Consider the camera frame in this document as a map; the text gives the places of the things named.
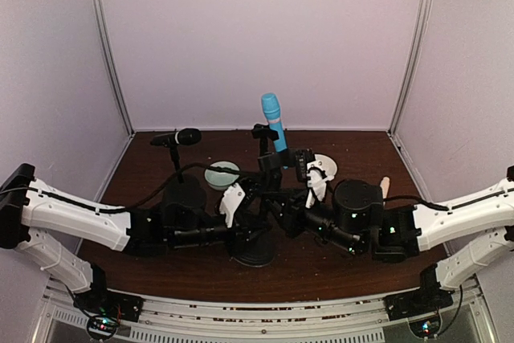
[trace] blue microphone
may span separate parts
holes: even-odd
[[[267,123],[270,125],[270,129],[275,130],[279,134],[279,139],[273,141],[275,151],[277,153],[281,152],[287,149],[288,145],[286,144],[286,136],[284,135],[284,128],[280,120],[279,100],[275,94],[269,92],[261,97],[261,102],[263,104],[264,116],[266,117]]]

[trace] microphone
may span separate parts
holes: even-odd
[[[271,130],[275,130],[279,134],[279,139],[273,141],[275,150],[277,153],[288,148],[286,144],[286,137],[284,135],[284,129],[282,128],[282,121],[280,119],[280,105],[276,95],[272,92],[264,94],[261,97],[263,104],[263,112],[266,117],[267,123]]]
[[[177,145],[194,145],[200,142],[201,139],[202,132],[200,132],[200,130],[186,128],[177,132],[155,136],[150,141],[150,144],[153,146],[164,146],[165,148],[170,148]]]

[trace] bowl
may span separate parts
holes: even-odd
[[[239,167],[234,162],[229,161],[218,161],[214,164],[211,164],[211,166],[239,170]],[[239,178],[239,176],[237,174],[220,173],[214,172],[213,170],[206,170],[205,178],[212,189],[226,190],[235,182],[235,180]]]

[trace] wooden table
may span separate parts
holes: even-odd
[[[173,170],[166,149],[149,145],[155,133],[138,133],[129,146],[103,202],[129,205],[157,187]],[[287,132],[288,145],[312,148],[336,160],[342,178],[377,184],[391,178],[390,195],[417,194],[417,190],[385,133]],[[202,142],[182,147],[183,165],[230,160],[241,169],[257,170],[259,142],[248,131],[205,132]],[[193,169],[205,184],[208,208],[220,197],[206,186],[203,171]],[[293,170],[284,172],[283,186],[298,186]],[[281,302],[329,300],[397,291],[419,285],[419,272],[444,259],[443,247],[404,263],[389,265],[369,255],[351,257],[331,246],[320,246],[313,236],[287,239],[274,226],[271,236],[277,255],[263,268],[230,261],[223,245],[186,248],[167,256],[136,258],[84,241],[80,257],[99,264],[111,288],[145,295],[190,300]]]

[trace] black microphone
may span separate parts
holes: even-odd
[[[202,132],[198,129],[182,129],[177,132],[155,136],[150,141],[153,146],[164,146],[170,148],[176,145],[194,145],[202,139]]]

